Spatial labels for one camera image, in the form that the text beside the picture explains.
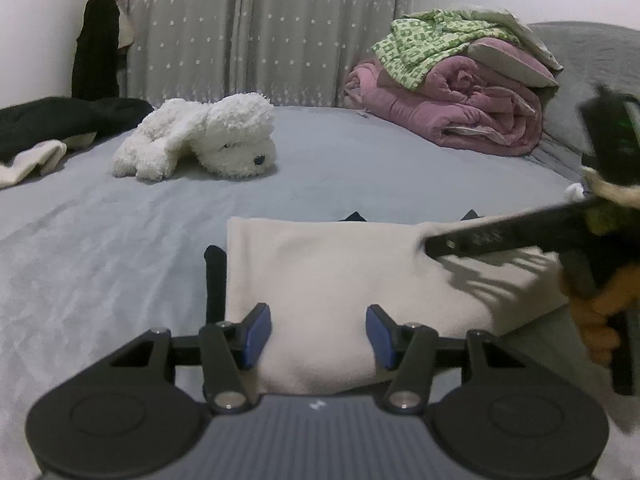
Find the person right hand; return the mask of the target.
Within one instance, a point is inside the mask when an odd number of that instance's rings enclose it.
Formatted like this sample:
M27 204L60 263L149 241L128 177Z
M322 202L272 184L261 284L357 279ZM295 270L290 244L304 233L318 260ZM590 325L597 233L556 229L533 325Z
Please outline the person right hand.
M559 276L560 291L568 299L570 316L591 362L609 367L613 351L620 346L620 335L608 327L608 319L627 310L639 300L639 266L618 270L597 296L585 299L570 282L565 270Z

